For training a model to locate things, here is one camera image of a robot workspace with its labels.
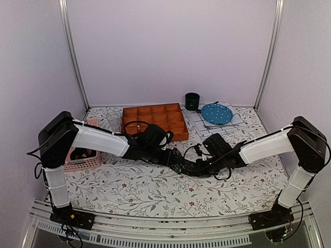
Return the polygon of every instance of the blue plate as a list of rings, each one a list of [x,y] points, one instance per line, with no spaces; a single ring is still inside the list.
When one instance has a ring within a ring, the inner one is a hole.
[[[201,109],[202,117],[211,124],[225,125],[232,120],[233,113],[221,104],[207,104]]]

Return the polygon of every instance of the floral tablecloth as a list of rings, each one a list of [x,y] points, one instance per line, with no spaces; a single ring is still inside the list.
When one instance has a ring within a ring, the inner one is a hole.
[[[248,127],[224,134],[234,146],[266,134],[252,108],[236,108]],[[97,117],[101,127],[117,130],[121,107],[96,107],[88,118]],[[189,140],[171,143],[182,153],[200,143],[186,118]],[[191,149],[187,158],[195,160]],[[73,207],[96,212],[149,217],[200,217],[267,210],[287,182],[279,157],[263,159],[247,167],[234,169],[228,180],[178,175],[165,166],[130,161],[101,154],[102,166],[66,173]],[[228,171],[220,172],[219,178]]]

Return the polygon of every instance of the black mug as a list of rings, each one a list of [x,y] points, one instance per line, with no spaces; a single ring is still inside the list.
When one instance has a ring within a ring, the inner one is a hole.
[[[187,93],[185,95],[185,108],[189,111],[195,111],[199,108],[200,96],[197,93]]]

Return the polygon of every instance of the purple wall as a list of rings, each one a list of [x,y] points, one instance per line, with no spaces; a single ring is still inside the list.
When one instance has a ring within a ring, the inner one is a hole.
[[[268,131],[302,115],[331,144],[331,2],[285,1],[276,53],[260,109]],[[283,156],[291,173],[295,155]],[[324,247],[331,247],[331,165],[316,175],[306,193],[320,228]]]
[[[0,247],[19,247],[35,198],[37,134],[62,110],[84,113],[57,1],[0,3]]]
[[[68,1],[91,105],[254,105],[276,1]]]

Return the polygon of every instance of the brown organizer tray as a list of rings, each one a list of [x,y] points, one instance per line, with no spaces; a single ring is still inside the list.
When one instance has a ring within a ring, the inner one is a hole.
[[[125,131],[125,124],[137,120],[156,124],[165,131],[172,131],[174,133],[172,141],[188,140],[188,130],[179,103],[124,108],[122,132]],[[143,132],[146,128],[146,124],[132,123],[126,127],[126,131],[132,135]]]

